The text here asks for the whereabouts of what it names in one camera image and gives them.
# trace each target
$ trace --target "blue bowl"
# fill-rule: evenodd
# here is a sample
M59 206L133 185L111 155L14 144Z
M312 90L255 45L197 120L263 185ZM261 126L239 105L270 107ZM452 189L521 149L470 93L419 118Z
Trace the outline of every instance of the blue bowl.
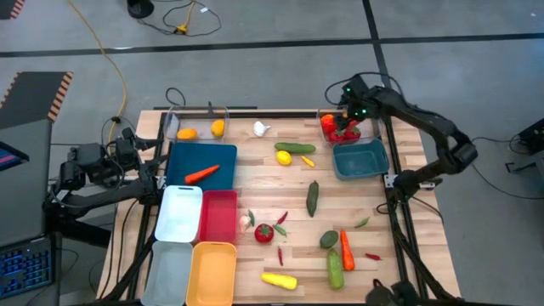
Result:
M335 144L332 163L341 180L371 178L389 170L389 159L382 141L365 144Z
M197 144L180 142L170 152L167 185L185 185L185 176L219 165L196 186L206 190L232 190L235 179L236 146L232 144Z

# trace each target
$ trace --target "yellow plastic bin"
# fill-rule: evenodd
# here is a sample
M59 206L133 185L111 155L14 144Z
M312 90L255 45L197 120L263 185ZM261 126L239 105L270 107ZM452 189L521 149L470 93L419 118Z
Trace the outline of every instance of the yellow plastic bin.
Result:
M235 290L236 248L201 242L193 250L187 306L230 306Z

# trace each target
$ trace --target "gray concrete floor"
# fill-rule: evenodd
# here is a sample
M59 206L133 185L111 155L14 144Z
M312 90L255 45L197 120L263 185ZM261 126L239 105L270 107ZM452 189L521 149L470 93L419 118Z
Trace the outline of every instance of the gray concrete floor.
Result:
M223 29L208 37L163 36L126 14L123 0L74 0L107 48L203 43L254 43L369 38L360 0L206 1ZM178 3L156 3L149 22ZM371 0L380 37L436 37L544 32L544 4L538 0ZM181 20L184 12L176 16ZM213 19L196 11L194 26ZM0 21L0 52L96 48L91 34L59 0L27 0L17 20ZM430 42L382 45L390 74L411 103L437 111L471 137L510 139L544 116L544 40ZM358 71L377 71L371 45L255 48L112 56L128 85L125 116L167 105L164 91L180 88L189 105L319 108L325 87ZM106 118L116 113L121 84L99 55L0 59L0 88L16 71L74 71L75 77L54 125L53 142L99 140ZM424 137L429 158L434 145ZM523 196L544 195L531 170L506 172L520 156L507 145L478 142L475 165L493 183ZM68 147L54 145L52 173ZM498 193L472 168L445 178L437 189L439 207L462 295L469 301L541 305L544 288L544 201ZM111 222L111 209L88 216L92 224ZM67 241L80 260L62 282L63 304L88 301L88 271L105 250ZM64 256L65 266L73 258ZM96 287L102 264L91 279Z

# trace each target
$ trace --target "red plastic bin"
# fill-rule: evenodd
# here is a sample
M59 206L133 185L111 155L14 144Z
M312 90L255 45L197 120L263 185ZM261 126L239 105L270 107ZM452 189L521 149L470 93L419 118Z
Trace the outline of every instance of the red plastic bin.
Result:
M235 242L237 199L238 194L234 190L204 192L199 241Z

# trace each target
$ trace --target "red chili pepper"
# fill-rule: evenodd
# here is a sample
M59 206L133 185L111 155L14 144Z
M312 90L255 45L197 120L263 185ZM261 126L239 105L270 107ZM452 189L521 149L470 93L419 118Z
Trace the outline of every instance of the red chili pepper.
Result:
M382 260L381 257L377 256L377 255L374 255L374 254L369 254L369 253L365 253L365 255L370 258L370 259L374 259L374 260Z
M278 259L280 260L280 266L283 267L283 256L281 255L281 249L278 246Z
M278 222L276 224L282 224L283 221L285 221L286 218L287 218L287 213L289 213L289 212L284 213L283 216L281 216L281 218L278 220Z

